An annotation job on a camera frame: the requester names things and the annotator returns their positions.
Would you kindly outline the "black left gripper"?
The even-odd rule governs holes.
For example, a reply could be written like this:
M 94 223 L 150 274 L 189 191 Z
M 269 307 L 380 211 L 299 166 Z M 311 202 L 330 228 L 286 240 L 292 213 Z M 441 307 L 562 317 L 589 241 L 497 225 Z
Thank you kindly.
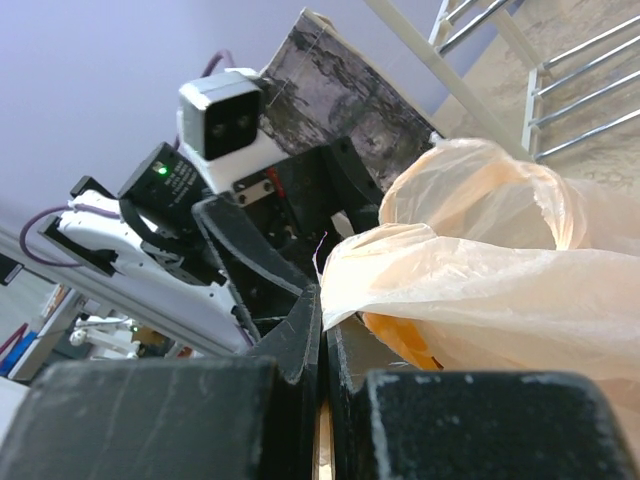
M 314 147 L 234 185 L 236 204 L 213 195 L 192 213 L 253 320 L 289 314 L 317 281 L 343 234 L 342 213 L 360 233 L 377 223 L 382 190 L 350 138 Z

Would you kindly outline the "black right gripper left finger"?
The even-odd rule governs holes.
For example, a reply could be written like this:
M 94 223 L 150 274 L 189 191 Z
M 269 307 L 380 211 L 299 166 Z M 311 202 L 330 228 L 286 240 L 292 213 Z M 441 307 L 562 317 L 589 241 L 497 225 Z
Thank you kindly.
M 247 354 L 70 361 L 32 385 L 5 479 L 310 479 L 321 306 L 306 289 Z

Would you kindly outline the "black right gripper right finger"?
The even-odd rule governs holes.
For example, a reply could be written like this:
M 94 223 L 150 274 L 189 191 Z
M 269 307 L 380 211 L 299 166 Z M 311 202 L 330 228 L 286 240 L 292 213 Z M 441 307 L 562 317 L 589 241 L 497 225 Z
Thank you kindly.
M 635 479 L 600 390 L 568 372 L 419 371 L 357 318 L 328 347 L 339 479 Z

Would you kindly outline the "cream canvas tote bag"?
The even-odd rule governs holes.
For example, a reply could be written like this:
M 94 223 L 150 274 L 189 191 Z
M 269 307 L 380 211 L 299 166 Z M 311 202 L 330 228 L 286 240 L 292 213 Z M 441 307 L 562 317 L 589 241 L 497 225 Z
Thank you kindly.
M 290 155 L 348 137 L 388 189 L 433 146 L 428 114 L 308 8 L 261 75 L 270 83 L 261 126 Z

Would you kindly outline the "translucent orange plastic bag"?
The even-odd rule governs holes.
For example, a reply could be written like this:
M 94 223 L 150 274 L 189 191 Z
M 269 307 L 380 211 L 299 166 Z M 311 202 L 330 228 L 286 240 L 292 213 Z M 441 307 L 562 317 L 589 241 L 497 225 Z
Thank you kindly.
M 636 200 L 457 139 L 396 178 L 378 219 L 324 266 L 326 328 L 360 313 L 424 369 L 578 372 L 638 440 Z

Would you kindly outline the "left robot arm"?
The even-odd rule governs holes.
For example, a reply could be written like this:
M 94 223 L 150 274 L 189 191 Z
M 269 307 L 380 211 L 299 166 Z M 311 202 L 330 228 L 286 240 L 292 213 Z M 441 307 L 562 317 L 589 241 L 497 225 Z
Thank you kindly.
M 334 217 L 364 232 L 381 200 L 347 137 L 212 180 L 164 143 L 117 194 L 82 178 L 39 232 L 79 265 L 185 293 L 257 342 L 340 242 Z

